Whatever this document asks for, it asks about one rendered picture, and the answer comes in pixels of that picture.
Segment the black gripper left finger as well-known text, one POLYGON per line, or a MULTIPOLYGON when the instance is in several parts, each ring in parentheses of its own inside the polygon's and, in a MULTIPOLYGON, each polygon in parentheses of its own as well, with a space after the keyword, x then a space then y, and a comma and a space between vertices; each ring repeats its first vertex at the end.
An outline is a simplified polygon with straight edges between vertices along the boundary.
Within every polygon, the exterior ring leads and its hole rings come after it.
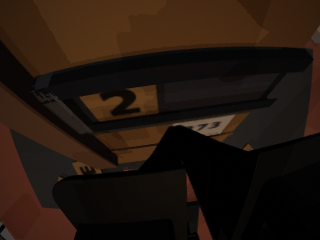
POLYGON ((168 127, 140 169, 64 177, 53 200, 73 227, 171 219, 176 240, 188 240, 187 168, 179 133, 168 127))

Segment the white paper ticket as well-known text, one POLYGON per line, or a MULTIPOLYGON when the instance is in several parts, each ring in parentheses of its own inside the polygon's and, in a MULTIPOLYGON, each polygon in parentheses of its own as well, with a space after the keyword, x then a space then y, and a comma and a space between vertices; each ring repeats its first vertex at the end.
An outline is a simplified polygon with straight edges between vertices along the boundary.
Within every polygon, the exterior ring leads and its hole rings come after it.
POLYGON ((172 127, 175 127, 175 125, 183 125, 185 128, 192 129, 192 131, 197 133, 201 133, 201 135, 216 135, 216 133, 221 133, 223 128, 227 127, 227 125, 231 123, 233 116, 235 115, 213 117, 213 119, 188 121, 188 123, 172 124, 172 127))

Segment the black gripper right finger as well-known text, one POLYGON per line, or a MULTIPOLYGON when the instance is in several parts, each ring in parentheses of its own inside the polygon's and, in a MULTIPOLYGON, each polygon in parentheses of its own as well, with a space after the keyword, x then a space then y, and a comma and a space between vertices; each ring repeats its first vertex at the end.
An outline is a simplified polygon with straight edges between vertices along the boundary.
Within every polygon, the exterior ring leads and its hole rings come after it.
POLYGON ((265 181, 320 161, 320 132, 243 151, 183 125, 175 128, 212 240, 240 240, 265 181))

